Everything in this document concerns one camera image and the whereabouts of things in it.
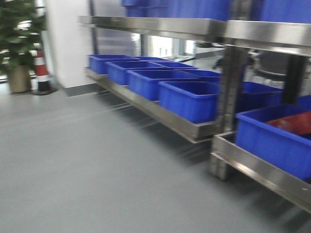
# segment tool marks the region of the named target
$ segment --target epoxy floor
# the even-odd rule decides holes
[[[309,233],[311,216],[112,94],[0,85],[0,233]]]

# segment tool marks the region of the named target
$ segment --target plastic crate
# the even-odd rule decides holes
[[[230,0],[170,0],[168,17],[212,18],[227,21]]]
[[[183,69],[181,71],[196,75],[198,77],[198,80],[201,82],[209,82],[209,83],[220,82],[221,73],[214,72],[211,70]]]
[[[161,62],[170,62],[171,60],[167,60],[164,58],[158,58],[158,57],[145,57],[145,56],[140,56],[140,57],[135,57],[139,59],[140,61],[161,61]]]
[[[181,62],[155,62],[165,67],[173,68],[173,69],[197,69],[198,67],[190,66]]]
[[[148,6],[151,7],[164,7],[168,6],[170,0],[150,0]]]
[[[160,64],[137,61],[137,62],[108,62],[108,78],[120,85],[128,85],[128,70],[141,70],[141,69],[166,69]]]
[[[282,100],[282,89],[260,83],[243,82],[243,92],[238,100],[237,112],[279,105]]]
[[[297,104],[311,110],[311,95],[298,97]]]
[[[147,7],[147,17],[161,17],[165,18],[168,16],[168,7]]]
[[[311,0],[266,0],[262,21],[311,23]]]
[[[237,114],[236,144],[278,168],[302,179],[311,177],[311,140],[265,122],[307,110],[284,104]]]
[[[193,74],[179,70],[135,70],[129,73],[129,89],[149,99],[159,99],[159,82],[192,81]]]
[[[250,20],[260,21],[265,0],[253,0]]]
[[[126,17],[147,17],[147,8],[140,6],[126,6],[125,15]]]
[[[99,74],[107,74],[106,62],[113,61],[138,61],[138,58],[126,55],[93,54],[89,55],[89,68]]]
[[[160,83],[160,106],[193,122],[213,121],[216,117],[218,84],[207,82]]]
[[[121,6],[149,6],[151,0],[122,0]]]

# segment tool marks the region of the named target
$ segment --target potted plant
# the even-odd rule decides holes
[[[12,93],[31,90],[30,51],[42,43],[45,16],[38,16],[35,0],[0,0],[0,70],[6,73]]]

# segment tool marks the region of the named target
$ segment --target metal shelf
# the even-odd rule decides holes
[[[311,213],[310,184],[238,147],[233,143],[234,138],[234,133],[216,135],[213,140],[212,157],[224,161]]]
[[[194,124],[160,107],[157,102],[150,101],[130,91],[126,86],[116,84],[109,80],[107,75],[100,75],[89,68],[85,69],[85,73],[89,78],[96,81],[99,86],[140,109],[190,142],[201,143],[212,139],[215,132],[213,121]]]
[[[79,21],[83,26],[207,42],[222,42],[226,27],[226,22],[208,18],[80,16]]]
[[[231,20],[227,45],[311,56],[311,24]]]

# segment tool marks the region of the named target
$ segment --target traffic cone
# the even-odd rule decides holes
[[[38,80],[38,90],[33,91],[34,95],[44,96],[57,91],[57,89],[53,88],[50,84],[50,75],[41,50],[37,50],[35,56],[35,74]]]

